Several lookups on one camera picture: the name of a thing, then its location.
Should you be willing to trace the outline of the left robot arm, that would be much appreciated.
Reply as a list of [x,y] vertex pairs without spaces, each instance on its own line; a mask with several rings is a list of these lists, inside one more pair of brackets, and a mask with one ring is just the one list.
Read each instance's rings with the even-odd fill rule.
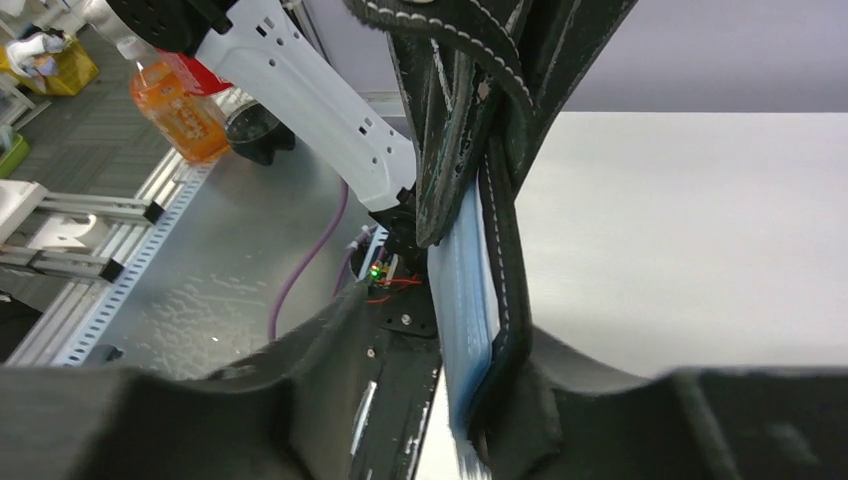
[[303,38],[281,1],[115,1],[112,9],[158,50],[198,61],[282,120],[389,231],[393,251],[487,260],[465,133],[477,65],[501,65],[513,48],[488,2],[349,3],[387,33],[411,139],[396,136]]

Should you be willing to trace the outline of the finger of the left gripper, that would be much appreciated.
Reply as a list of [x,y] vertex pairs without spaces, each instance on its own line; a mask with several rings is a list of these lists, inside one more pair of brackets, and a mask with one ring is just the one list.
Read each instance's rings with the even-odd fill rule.
[[450,230],[478,168],[477,89],[487,75],[472,57],[435,40],[390,34],[388,44],[417,155],[416,242],[427,248]]

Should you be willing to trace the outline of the black leather card holder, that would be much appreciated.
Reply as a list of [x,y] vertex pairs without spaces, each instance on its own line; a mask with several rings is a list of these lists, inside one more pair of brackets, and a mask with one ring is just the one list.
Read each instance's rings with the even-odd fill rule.
[[486,261],[448,255],[427,274],[449,421],[463,467],[482,470],[474,438],[530,358],[534,326],[515,200],[557,115],[633,9],[630,1],[486,1],[513,48],[478,64],[483,126],[474,194],[487,225]]

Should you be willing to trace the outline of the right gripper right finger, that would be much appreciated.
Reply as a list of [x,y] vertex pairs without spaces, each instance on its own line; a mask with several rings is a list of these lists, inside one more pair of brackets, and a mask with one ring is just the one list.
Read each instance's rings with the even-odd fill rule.
[[843,479],[843,367],[683,368],[654,379],[544,331],[474,438],[495,479]]

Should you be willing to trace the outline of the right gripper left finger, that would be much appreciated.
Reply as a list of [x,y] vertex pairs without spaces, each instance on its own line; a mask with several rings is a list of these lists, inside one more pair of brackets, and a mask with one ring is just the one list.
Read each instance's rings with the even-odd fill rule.
[[5,479],[345,479],[367,288],[198,380],[130,368],[3,368]]

